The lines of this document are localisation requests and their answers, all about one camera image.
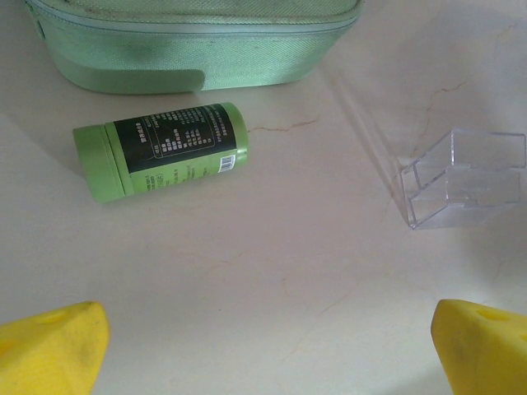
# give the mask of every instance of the transparent acrylic stand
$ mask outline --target transparent acrylic stand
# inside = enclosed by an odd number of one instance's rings
[[[524,134],[455,128],[401,177],[413,229],[481,224],[521,199]]]

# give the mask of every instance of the green cylindrical container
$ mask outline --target green cylindrical container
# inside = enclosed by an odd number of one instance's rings
[[[231,103],[78,128],[73,137],[97,202],[232,170],[246,162],[249,144]]]

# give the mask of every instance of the mint green pouch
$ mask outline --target mint green pouch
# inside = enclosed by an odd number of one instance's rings
[[[363,0],[26,0],[58,70],[107,93],[280,84],[305,77]]]

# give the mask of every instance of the white marble surface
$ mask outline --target white marble surface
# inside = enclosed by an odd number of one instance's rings
[[[527,314],[527,210],[411,231],[380,143],[525,132],[525,0],[370,0],[307,80],[148,97],[71,85],[22,1],[0,8],[0,321],[102,302],[94,394],[446,395],[436,302]],[[245,168],[91,200],[72,128],[226,100]]]

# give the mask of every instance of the yellow object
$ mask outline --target yellow object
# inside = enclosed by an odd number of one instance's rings
[[[431,334],[454,395],[527,394],[527,317],[442,300]]]
[[[109,338],[95,302],[0,326],[0,394],[89,394]]]

